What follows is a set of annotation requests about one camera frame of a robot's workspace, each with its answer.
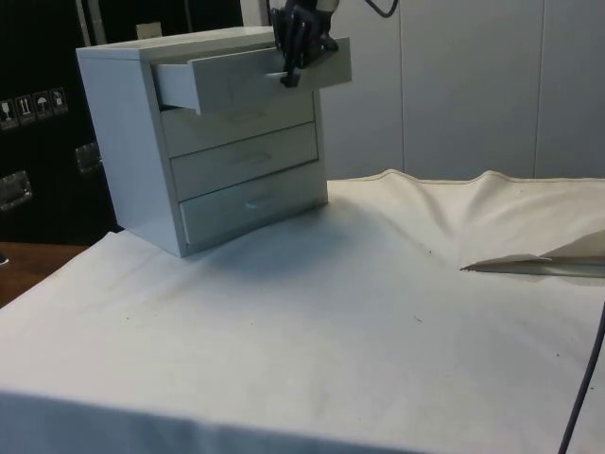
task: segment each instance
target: table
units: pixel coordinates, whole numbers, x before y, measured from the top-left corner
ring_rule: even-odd
[[[86,249],[85,246],[0,242],[0,253],[9,259],[6,265],[0,266],[0,308]]]
[[[0,311],[0,451],[556,452],[605,281],[459,268],[583,254],[605,181],[329,188],[186,259],[108,235]],[[591,387],[570,454],[605,452]]]

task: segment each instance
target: white drawer cabinet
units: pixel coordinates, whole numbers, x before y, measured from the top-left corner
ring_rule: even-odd
[[[269,27],[78,50],[119,224],[184,256],[327,202],[318,89],[351,80],[348,39],[300,86]]]
[[[162,112],[168,155],[172,158],[310,123],[314,119],[310,93],[281,96],[219,113],[199,115],[191,109]]]
[[[318,159],[315,125],[272,132],[172,160],[179,201]]]
[[[284,58],[274,48],[193,59],[184,64],[157,64],[154,71],[160,102],[195,109],[201,114],[349,81],[349,40],[337,42],[336,55],[303,70],[297,88],[285,88],[280,83]]]
[[[224,241],[284,214],[293,215],[326,203],[320,166],[300,166],[182,203],[187,243],[203,248],[209,240],[211,244],[215,238]]]

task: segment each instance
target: wrinkled fabric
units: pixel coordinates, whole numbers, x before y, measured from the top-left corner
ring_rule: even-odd
[[[0,452],[556,452],[604,281],[458,268],[595,234],[602,186],[389,172],[186,259],[108,235],[0,310]]]

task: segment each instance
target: open drawer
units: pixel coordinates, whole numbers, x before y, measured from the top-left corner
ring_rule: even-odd
[[[207,57],[184,64],[157,64],[156,90],[161,105],[195,109],[198,114],[253,104],[268,98],[318,90],[351,80],[348,38],[322,64],[301,71],[297,88],[280,83],[284,57],[276,48]]]

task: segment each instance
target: closed drawer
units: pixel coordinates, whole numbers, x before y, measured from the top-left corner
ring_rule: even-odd
[[[195,109],[198,114],[231,109],[337,85],[351,80],[348,38],[337,40],[338,52],[322,64],[301,70],[297,88],[280,83],[284,57],[275,48],[155,66],[156,89],[165,106]]]
[[[168,155],[174,158],[308,123],[314,116],[312,95],[302,93],[220,113],[164,111],[162,122]]]
[[[212,244],[326,201],[315,162],[186,201],[181,214],[188,244]]]
[[[179,201],[318,158],[315,123],[172,160]]]

